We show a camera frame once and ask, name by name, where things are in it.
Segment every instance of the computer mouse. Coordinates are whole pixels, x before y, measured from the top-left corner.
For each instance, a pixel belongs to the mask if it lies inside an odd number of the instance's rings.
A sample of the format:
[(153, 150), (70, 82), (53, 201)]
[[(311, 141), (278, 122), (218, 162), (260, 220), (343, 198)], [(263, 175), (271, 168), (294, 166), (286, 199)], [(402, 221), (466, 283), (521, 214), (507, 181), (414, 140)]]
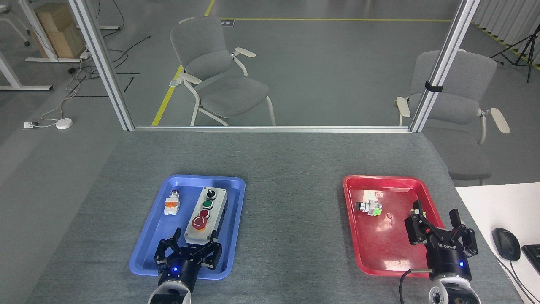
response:
[(493, 236), (495, 247), (502, 258), (510, 261), (519, 260), (521, 257), (519, 241), (512, 232), (504, 228), (495, 228), (491, 232), (491, 235)]

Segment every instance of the tripod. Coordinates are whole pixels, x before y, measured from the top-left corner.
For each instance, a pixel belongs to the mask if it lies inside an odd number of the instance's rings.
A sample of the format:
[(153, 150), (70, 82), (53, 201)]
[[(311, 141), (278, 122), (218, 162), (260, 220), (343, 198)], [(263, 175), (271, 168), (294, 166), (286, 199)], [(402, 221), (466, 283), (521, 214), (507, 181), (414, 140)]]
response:
[[(540, 32), (540, 24), (538, 25), (538, 27), (536, 28), (535, 32), (532, 33), (531, 35), (527, 36), (526, 38), (523, 38), (521, 39), (520, 41), (512, 44), (511, 46), (507, 47), (506, 49), (496, 53), (495, 55), (491, 56), (490, 58), (493, 58), (497, 55), (503, 55), (503, 57), (508, 60), (509, 63), (511, 63), (512, 65), (516, 66), (516, 67), (524, 67), (526, 65), (529, 66), (529, 74), (527, 76), (527, 83), (529, 83), (529, 80), (531, 79), (531, 68), (532, 68), (532, 61), (533, 61), (533, 52), (535, 50), (535, 41), (536, 41), (536, 38), (538, 38), (538, 32)], [(512, 60), (508, 59), (508, 57), (506, 57), (503, 53), (509, 49), (511, 49), (512, 47), (522, 43), (523, 41), (525, 40), (528, 40), (527, 41), (527, 44), (525, 45), (525, 48), (523, 49), (523, 51), (521, 52), (521, 54), (519, 55), (518, 59), (516, 60), (516, 62), (512, 62)], [(527, 51), (527, 49), (529, 48), (529, 46), (531, 46), (531, 50), (529, 52), (528, 55), (525, 54), (525, 52)], [(527, 64), (519, 64), (519, 62), (524, 59), (526, 56), (528, 56), (528, 63)]]

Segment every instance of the electrical outlet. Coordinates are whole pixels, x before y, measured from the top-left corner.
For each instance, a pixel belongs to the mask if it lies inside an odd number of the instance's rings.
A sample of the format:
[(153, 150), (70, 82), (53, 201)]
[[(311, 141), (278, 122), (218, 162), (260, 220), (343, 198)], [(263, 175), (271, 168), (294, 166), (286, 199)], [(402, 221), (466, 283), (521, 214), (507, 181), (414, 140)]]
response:
[(84, 50), (84, 51), (82, 52), (82, 54), (80, 55), (80, 58), (81, 58), (81, 59), (88, 59), (88, 58), (90, 58), (90, 52), (88, 52), (87, 50)]
[(37, 122), (23, 122), (24, 129), (34, 129), (37, 125), (39, 125)]

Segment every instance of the black strap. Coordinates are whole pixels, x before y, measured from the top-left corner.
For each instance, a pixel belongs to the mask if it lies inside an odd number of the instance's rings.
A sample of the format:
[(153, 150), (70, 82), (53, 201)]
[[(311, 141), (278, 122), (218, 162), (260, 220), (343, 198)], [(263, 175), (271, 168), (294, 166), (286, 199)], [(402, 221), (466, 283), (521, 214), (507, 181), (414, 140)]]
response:
[(442, 87), (438, 87), (436, 85), (431, 85), (429, 82), (426, 81), (426, 84), (424, 85), (426, 89), (430, 92), (442, 92)]

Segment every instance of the push button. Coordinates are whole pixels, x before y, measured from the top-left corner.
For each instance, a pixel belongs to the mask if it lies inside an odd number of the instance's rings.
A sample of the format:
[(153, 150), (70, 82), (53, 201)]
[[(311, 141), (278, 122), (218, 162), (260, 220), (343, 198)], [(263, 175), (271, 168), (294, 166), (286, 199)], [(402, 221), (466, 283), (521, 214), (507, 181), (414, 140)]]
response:
[(195, 228), (196, 230), (203, 230), (204, 228), (206, 228), (207, 223), (208, 221), (206, 220), (206, 218), (199, 215), (195, 217), (193, 221), (191, 221), (191, 226), (193, 226), (193, 228)]
[(209, 200), (215, 200), (215, 198), (217, 197), (218, 195), (215, 193), (215, 191), (213, 191), (212, 189), (208, 189), (208, 192), (206, 193), (206, 197), (209, 199)]
[(205, 209), (212, 209), (212, 207), (214, 207), (214, 202), (212, 202), (211, 200), (206, 200), (204, 202), (202, 202), (202, 207), (205, 208)]
[(199, 212), (199, 216), (209, 218), (210, 217), (210, 211), (208, 211), (207, 209), (203, 209), (203, 210), (201, 210)]

